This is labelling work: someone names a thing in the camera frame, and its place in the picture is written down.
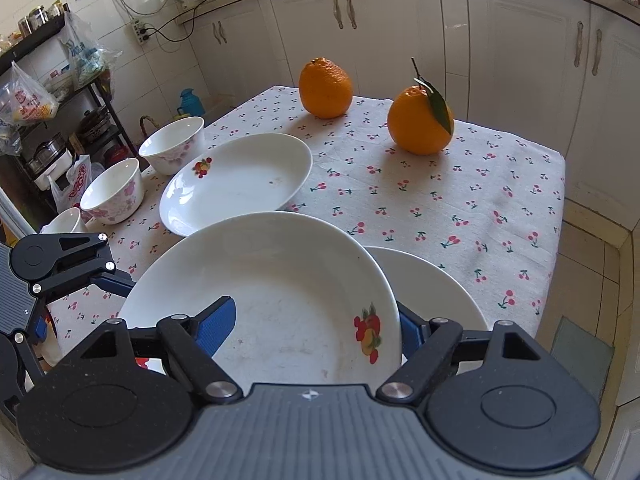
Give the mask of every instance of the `white bowl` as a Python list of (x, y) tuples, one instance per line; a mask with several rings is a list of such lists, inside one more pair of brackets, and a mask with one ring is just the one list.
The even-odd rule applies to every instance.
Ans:
[(396, 300), (425, 321), (447, 317), (467, 330), (489, 330), (468, 292), (444, 270), (413, 254), (365, 247), (382, 268)]
[(305, 183), (309, 147), (286, 134), (256, 134), (211, 148), (175, 175), (160, 199), (167, 229), (189, 236), (232, 216), (281, 209)]
[(89, 184), (80, 207), (105, 224), (117, 224), (133, 215), (144, 196), (140, 163), (126, 158)]
[[(398, 307), (374, 259), (337, 227), (297, 213), (229, 218), (181, 240), (140, 277), (120, 317), (155, 326), (225, 294), (236, 326), (214, 359), (245, 393), (255, 382), (366, 383), (374, 392), (400, 365)], [(371, 332), (359, 342), (364, 310)]]
[(172, 175), (205, 150), (204, 119), (185, 117), (160, 128), (140, 146), (138, 153), (158, 173)]
[(86, 226), (82, 221), (82, 213), (77, 207), (71, 207), (56, 216), (50, 223), (45, 225), (40, 232), (52, 233), (86, 233)]

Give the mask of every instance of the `metal screw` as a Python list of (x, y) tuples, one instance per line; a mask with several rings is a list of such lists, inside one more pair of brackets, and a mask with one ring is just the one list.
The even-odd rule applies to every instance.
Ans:
[(387, 383), (382, 385), (382, 393), (390, 399), (405, 399), (414, 392), (414, 389), (404, 383)]
[(229, 381), (215, 381), (207, 384), (207, 387), (204, 390), (207, 395), (210, 395), (211, 397), (226, 399), (227, 397), (234, 396), (238, 391), (238, 387)]

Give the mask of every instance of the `cabinet handle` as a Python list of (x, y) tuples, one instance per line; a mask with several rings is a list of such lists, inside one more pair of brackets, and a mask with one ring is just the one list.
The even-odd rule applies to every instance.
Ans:
[(358, 24), (356, 23), (356, 13), (353, 10), (353, 4), (351, 0), (347, 0), (347, 15), (351, 20), (351, 27), (358, 28)]
[(574, 66), (578, 68), (580, 66), (580, 56), (582, 55), (582, 30), (584, 25), (582, 22), (578, 22), (578, 39), (575, 43), (575, 59)]
[(220, 37), (219, 37), (218, 33), (216, 32), (216, 22), (211, 23), (211, 25), (213, 25), (213, 37), (218, 40), (218, 44), (219, 45), (222, 45), (222, 41), (220, 41)]
[(602, 56), (602, 31), (596, 30), (596, 57), (593, 59), (593, 75), (598, 75), (598, 67), (600, 65), (600, 56)]
[(334, 0), (334, 18), (335, 21), (338, 22), (338, 27), (344, 28), (342, 24), (342, 17), (340, 15), (340, 6), (338, 5), (338, 0)]
[(220, 22), (218, 22), (218, 32), (220, 33), (220, 38), (222, 38), (222, 41), (226, 44), (225, 31), (222, 30), (222, 23)]

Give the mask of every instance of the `table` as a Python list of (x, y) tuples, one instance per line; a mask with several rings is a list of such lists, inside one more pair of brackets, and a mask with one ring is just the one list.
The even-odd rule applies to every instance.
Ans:
[[(206, 139), (215, 146), (264, 131), (299, 137), (314, 167), (289, 210), (327, 220), (363, 245), (429, 260), (466, 288), (489, 325), (508, 318), (534, 335), (556, 262), (564, 159), (461, 121), (447, 149), (411, 155), (389, 137), (390, 105), (354, 98), (343, 117), (320, 120), (302, 108), (297, 89), (274, 87), (207, 127)], [(180, 241), (158, 213), (169, 179), (147, 168), (146, 196), (131, 218), (115, 226), (90, 222), (109, 235), (118, 268), (134, 280)], [(63, 353), (123, 303), (92, 285), (51, 304)]]

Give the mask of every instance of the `electrical outlet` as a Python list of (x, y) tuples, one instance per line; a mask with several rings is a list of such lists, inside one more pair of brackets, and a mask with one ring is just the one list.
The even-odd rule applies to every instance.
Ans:
[(133, 29), (133, 34), (136, 37), (136, 41), (142, 45), (146, 43), (149, 39), (148, 34), (143, 32), (145, 30), (145, 24), (142, 23), (139, 19), (131, 20), (131, 28)]

